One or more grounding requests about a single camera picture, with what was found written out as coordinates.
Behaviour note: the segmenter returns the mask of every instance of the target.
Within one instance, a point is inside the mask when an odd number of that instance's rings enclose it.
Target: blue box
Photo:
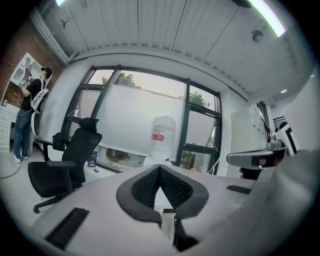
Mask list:
[[[88,157],[88,167],[96,167],[98,151],[92,151]]]

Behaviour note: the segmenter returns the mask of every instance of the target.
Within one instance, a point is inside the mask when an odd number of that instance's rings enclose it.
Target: red label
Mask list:
[[[154,141],[163,142],[165,140],[165,136],[164,135],[159,135],[159,134],[152,134],[151,139],[154,140]]]

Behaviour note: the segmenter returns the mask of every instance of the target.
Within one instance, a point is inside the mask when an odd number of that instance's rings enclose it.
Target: tree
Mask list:
[[[206,107],[206,108],[209,108],[211,106],[210,102],[205,101],[205,99],[203,98],[202,94],[200,92],[197,92],[197,91],[192,92],[192,93],[189,94],[189,101],[194,103],[194,104]]]
[[[105,77],[102,77],[101,79],[104,85],[108,82],[108,79]],[[141,89],[140,86],[136,85],[134,80],[134,75],[133,74],[126,75],[124,72],[120,72],[114,84],[119,86],[129,86],[129,87],[135,87],[135,88]]]
[[[209,142],[208,142],[208,147],[210,147],[210,148],[212,147],[213,148],[214,147],[214,142],[215,142],[214,141],[214,137],[211,135],[211,137],[209,139]]]
[[[181,162],[183,168],[190,170],[194,167],[195,154],[190,151],[183,151]]]

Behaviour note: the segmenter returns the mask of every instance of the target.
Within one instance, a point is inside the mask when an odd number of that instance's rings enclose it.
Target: white sneaker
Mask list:
[[[20,163],[21,163],[21,159],[20,159],[20,158],[17,158],[16,155],[13,155],[13,156],[14,156],[14,160],[15,160],[18,164],[20,164]]]

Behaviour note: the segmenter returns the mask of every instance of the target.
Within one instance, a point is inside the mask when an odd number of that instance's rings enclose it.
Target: chair base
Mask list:
[[[35,214],[38,214],[39,213],[39,208],[41,207],[45,207],[45,206],[50,206],[50,205],[53,205],[55,203],[58,203],[59,201],[61,201],[63,198],[65,198],[68,194],[65,193],[65,194],[60,194],[60,195],[57,195],[47,201],[44,201],[44,202],[41,202],[41,203],[38,203],[36,204],[34,207],[33,207],[33,212]]]

